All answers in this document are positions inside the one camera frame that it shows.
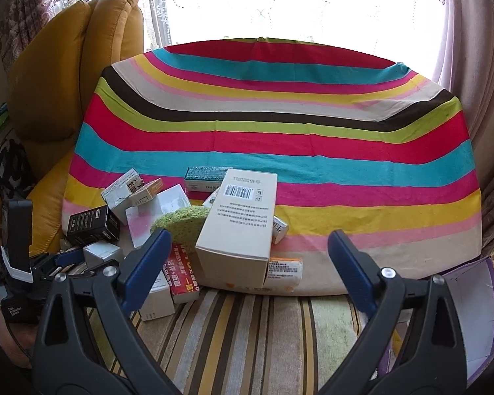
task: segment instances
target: pile of boxes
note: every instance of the pile of boxes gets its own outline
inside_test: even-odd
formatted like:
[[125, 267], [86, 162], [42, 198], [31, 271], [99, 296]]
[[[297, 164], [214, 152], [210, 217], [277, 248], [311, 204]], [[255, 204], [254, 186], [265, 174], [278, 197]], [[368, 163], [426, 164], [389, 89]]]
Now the pile of boxes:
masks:
[[[67, 237], [83, 248], [89, 268], [109, 260], [122, 263], [125, 254], [116, 245], [121, 225], [128, 226], [134, 248], [150, 236], [152, 224], [164, 214], [190, 206], [185, 191], [211, 193], [210, 208], [196, 243], [204, 276], [228, 287], [270, 292], [292, 291], [302, 278], [302, 261], [270, 258], [288, 224], [274, 215], [277, 174], [228, 167], [190, 167], [185, 188], [163, 190], [161, 178], [145, 183], [131, 169], [101, 193], [106, 205], [72, 215]], [[200, 287], [186, 250], [173, 245], [140, 309], [143, 320], [174, 313], [174, 304], [194, 301]]]

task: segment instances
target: black box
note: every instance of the black box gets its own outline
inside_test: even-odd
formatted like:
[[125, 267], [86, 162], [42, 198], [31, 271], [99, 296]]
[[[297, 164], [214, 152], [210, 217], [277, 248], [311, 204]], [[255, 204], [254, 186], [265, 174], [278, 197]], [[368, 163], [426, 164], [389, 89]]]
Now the black box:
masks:
[[97, 241], [116, 242], [121, 226], [108, 205], [72, 215], [67, 237], [72, 244], [85, 247]]

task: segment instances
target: yellow sofa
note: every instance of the yellow sofa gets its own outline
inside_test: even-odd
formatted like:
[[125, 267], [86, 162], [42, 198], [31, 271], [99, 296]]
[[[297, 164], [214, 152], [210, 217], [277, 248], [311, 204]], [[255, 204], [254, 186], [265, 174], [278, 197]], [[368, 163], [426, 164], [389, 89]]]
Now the yellow sofa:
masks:
[[69, 164], [100, 73], [143, 52], [137, 2], [75, 3], [51, 19], [9, 72], [11, 123], [39, 180], [28, 196], [33, 201], [30, 255], [59, 250]]

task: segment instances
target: cable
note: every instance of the cable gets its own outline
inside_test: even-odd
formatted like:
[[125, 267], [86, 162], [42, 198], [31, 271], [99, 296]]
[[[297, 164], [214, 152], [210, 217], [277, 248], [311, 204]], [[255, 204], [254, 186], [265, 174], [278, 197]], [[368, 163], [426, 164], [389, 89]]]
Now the cable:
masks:
[[24, 349], [22, 347], [22, 345], [19, 343], [19, 341], [17, 340], [16, 336], [14, 336], [13, 334], [13, 331], [11, 330], [11, 327], [9, 326], [9, 322], [7, 322], [5, 319], [4, 319], [4, 322], [6, 323], [6, 328], [7, 328], [7, 331], [9, 331], [9, 335], [11, 335], [11, 338], [13, 339], [13, 341], [16, 343], [16, 345], [18, 346], [18, 348], [22, 351], [22, 353], [27, 356], [27, 359], [29, 360], [29, 362], [31, 362], [31, 360], [33, 359], [32, 356], [29, 354], [29, 352]]

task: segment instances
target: curtain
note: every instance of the curtain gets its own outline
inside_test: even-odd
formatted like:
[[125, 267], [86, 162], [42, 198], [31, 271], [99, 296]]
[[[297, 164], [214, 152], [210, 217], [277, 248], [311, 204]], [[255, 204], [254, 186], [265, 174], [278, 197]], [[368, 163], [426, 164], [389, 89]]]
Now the curtain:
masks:
[[434, 80], [459, 97], [482, 192], [482, 256], [494, 264], [494, 0], [446, 0]]
[[163, 45], [294, 39], [404, 62], [427, 77], [435, 69], [445, 13], [440, 0], [156, 0], [154, 7], [165, 27], [157, 39]]
[[54, 0], [5, 0], [0, 9], [0, 55], [6, 72], [54, 15]]

